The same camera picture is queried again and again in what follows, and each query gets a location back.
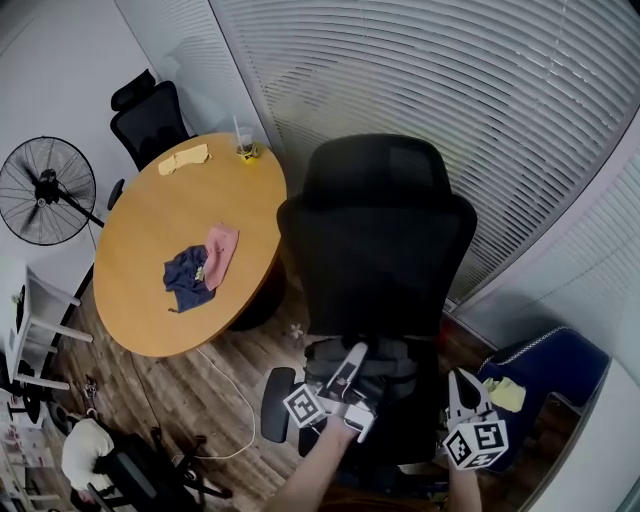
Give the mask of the black swivel chair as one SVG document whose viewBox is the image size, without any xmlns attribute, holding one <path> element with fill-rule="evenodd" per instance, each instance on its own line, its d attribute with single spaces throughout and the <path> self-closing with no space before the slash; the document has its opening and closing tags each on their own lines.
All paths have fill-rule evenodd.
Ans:
<svg viewBox="0 0 640 512">
<path fill-rule="evenodd" d="M 118 497 L 90 486 L 90 493 L 105 512 L 131 506 L 136 512 L 204 512 L 208 496 L 229 500 L 233 492 L 218 484 L 208 485 L 193 468 L 198 450 L 206 438 L 198 435 L 194 444 L 174 463 L 166 451 L 162 430 L 154 427 L 148 443 L 138 434 L 117 439 L 114 449 L 96 461 L 95 470 L 108 477 Z"/>
</svg>

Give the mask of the black mesh office chair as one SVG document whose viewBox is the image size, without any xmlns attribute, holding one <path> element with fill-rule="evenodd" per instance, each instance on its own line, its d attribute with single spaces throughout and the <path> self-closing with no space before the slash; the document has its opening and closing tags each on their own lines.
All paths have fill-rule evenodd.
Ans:
<svg viewBox="0 0 640 512">
<path fill-rule="evenodd" d="M 141 172 L 174 146 L 189 140 L 172 81 L 158 83 L 149 69 L 115 91 L 110 129 Z"/>
</svg>

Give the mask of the white desk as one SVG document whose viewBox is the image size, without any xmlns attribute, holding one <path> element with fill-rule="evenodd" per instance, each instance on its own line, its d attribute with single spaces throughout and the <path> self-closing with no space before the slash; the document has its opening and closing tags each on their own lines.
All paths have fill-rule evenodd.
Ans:
<svg viewBox="0 0 640 512">
<path fill-rule="evenodd" d="M 612 360 L 595 399 L 519 512 L 616 512 L 640 478 L 640 386 Z"/>
</svg>

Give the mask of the small white table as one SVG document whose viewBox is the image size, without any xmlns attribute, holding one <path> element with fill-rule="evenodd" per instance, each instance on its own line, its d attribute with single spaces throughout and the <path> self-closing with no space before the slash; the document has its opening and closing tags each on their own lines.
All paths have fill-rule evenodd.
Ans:
<svg viewBox="0 0 640 512">
<path fill-rule="evenodd" d="M 19 332 L 16 332 L 16 308 L 12 296 L 26 286 L 24 317 Z M 19 259 L 0 260 L 0 349 L 3 350 L 5 366 L 11 383 L 34 385 L 43 388 L 68 391 L 70 385 L 64 381 L 46 379 L 36 374 L 30 376 L 19 367 L 26 351 L 54 354 L 57 349 L 46 344 L 43 335 L 60 335 L 76 341 L 91 343 L 94 337 L 86 332 L 53 321 L 49 312 L 55 303 L 63 307 L 81 305 L 81 301 L 64 290 L 38 277 L 27 264 Z"/>
</svg>

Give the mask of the person's right forearm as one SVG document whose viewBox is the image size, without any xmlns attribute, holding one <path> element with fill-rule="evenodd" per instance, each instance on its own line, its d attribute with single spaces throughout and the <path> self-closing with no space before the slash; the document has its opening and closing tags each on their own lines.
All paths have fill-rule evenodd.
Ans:
<svg viewBox="0 0 640 512">
<path fill-rule="evenodd" d="M 474 470 L 449 469 L 447 512 L 482 512 L 480 487 Z"/>
</svg>

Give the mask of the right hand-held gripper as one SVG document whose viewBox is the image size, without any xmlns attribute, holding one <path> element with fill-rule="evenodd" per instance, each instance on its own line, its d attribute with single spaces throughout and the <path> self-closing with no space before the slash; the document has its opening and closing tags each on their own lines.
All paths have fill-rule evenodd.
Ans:
<svg viewBox="0 0 640 512">
<path fill-rule="evenodd" d="M 460 422 L 443 441 L 444 452 L 457 470 L 488 468 L 508 451 L 507 425 L 500 419 L 484 384 L 467 371 L 452 369 L 448 374 L 447 420 L 460 421 L 465 410 L 476 414 Z"/>
</svg>

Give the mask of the black flat item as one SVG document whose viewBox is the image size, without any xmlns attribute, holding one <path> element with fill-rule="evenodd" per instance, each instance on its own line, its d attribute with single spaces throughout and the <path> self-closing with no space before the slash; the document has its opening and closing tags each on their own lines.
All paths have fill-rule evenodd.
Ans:
<svg viewBox="0 0 640 512">
<path fill-rule="evenodd" d="M 20 291 L 12 296 L 12 302 L 16 308 L 15 324 L 16 332 L 20 331 L 24 317 L 24 304 L 25 304 L 26 286 L 23 285 Z"/>
</svg>

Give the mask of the grey backpack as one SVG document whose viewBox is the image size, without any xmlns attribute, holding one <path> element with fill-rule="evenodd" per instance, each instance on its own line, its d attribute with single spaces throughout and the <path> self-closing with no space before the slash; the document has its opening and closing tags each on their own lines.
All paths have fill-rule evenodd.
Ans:
<svg viewBox="0 0 640 512">
<path fill-rule="evenodd" d="M 327 382 L 359 342 L 367 344 L 368 352 L 358 376 L 345 394 L 328 394 Z M 408 397 L 416 387 L 419 361 L 404 340 L 326 338 L 309 345 L 305 357 L 305 382 L 320 396 L 348 404 L 362 401 L 374 413 Z"/>
</svg>

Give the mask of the black high-back office chair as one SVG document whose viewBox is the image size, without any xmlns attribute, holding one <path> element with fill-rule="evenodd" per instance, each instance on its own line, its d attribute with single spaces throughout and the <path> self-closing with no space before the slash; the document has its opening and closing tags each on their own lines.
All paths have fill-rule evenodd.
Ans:
<svg viewBox="0 0 640 512">
<path fill-rule="evenodd" d="M 477 224 L 471 204 L 452 191 L 439 151 L 391 134 L 326 142 L 313 152 L 302 191 L 280 206 L 277 221 L 301 281 L 313 343 L 400 339 L 419 361 L 414 391 L 373 412 L 368 436 L 350 445 L 337 481 L 386 493 L 443 484 L 441 476 L 416 478 L 401 470 L 436 454 L 443 411 L 436 341 Z M 271 371 L 261 404 L 264 438 L 286 439 L 293 419 L 282 400 L 302 384 L 305 372 Z"/>
</svg>

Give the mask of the round wooden table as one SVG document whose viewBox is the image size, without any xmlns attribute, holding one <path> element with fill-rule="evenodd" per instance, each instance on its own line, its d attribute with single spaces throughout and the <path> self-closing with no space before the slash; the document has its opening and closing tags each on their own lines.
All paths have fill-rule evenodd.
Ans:
<svg viewBox="0 0 640 512">
<path fill-rule="evenodd" d="M 204 144 L 209 159 L 162 176 L 151 162 L 125 188 L 102 229 L 93 291 L 106 330 L 125 349 L 169 357 L 213 340 L 251 304 L 278 256 L 276 212 L 287 197 L 276 156 L 262 148 L 246 163 L 234 135 L 207 134 L 176 151 Z M 164 264 L 204 243 L 222 223 L 239 232 L 226 276 L 208 303 L 185 313 L 163 283 Z"/>
</svg>

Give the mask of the person's left forearm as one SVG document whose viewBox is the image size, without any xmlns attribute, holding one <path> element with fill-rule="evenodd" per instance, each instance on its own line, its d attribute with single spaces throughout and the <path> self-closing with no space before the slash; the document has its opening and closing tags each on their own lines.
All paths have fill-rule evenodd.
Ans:
<svg viewBox="0 0 640 512">
<path fill-rule="evenodd" d="M 356 431 L 342 418 L 329 416 L 316 444 L 263 512 L 318 512 Z"/>
</svg>

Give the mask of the dark blue cloth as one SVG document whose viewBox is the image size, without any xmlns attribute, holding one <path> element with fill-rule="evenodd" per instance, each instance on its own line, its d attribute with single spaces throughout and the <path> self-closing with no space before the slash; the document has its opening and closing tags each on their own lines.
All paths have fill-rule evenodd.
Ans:
<svg viewBox="0 0 640 512">
<path fill-rule="evenodd" d="M 209 290 L 204 280 L 207 251 L 204 245 L 189 246 L 172 260 L 164 263 L 165 291 L 174 294 L 173 313 L 184 313 L 211 301 L 216 292 Z"/>
</svg>

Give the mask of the clear cup with straw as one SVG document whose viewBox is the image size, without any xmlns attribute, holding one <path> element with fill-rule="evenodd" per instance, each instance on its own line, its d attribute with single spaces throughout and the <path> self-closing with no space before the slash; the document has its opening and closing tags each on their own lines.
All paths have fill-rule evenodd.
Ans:
<svg viewBox="0 0 640 512">
<path fill-rule="evenodd" d="M 241 125 L 236 116 L 233 116 L 236 154 L 244 163 L 252 163 L 259 158 L 260 146 L 254 137 L 254 129 L 251 126 Z"/>
</svg>

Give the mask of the white printed boxes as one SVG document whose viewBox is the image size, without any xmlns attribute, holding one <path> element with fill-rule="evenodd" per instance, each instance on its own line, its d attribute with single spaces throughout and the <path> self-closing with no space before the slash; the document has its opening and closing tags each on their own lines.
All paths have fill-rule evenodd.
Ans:
<svg viewBox="0 0 640 512">
<path fill-rule="evenodd" d="M 25 404 L 0 389 L 0 442 L 12 464 L 53 468 L 51 449 L 42 431 L 46 408 L 40 402 Z"/>
</svg>

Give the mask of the small yellow cloth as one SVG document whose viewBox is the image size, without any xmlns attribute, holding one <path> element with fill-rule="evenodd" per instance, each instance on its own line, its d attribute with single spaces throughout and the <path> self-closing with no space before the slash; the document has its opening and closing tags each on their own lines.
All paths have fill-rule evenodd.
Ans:
<svg viewBox="0 0 640 512">
<path fill-rule="evenodd" d="M 487 378 L 483 381 L 483 386 L 496 409 L 509 413 L 522 410 L 527 394 L 524 386 L 509 377 Z"/>
</svg>

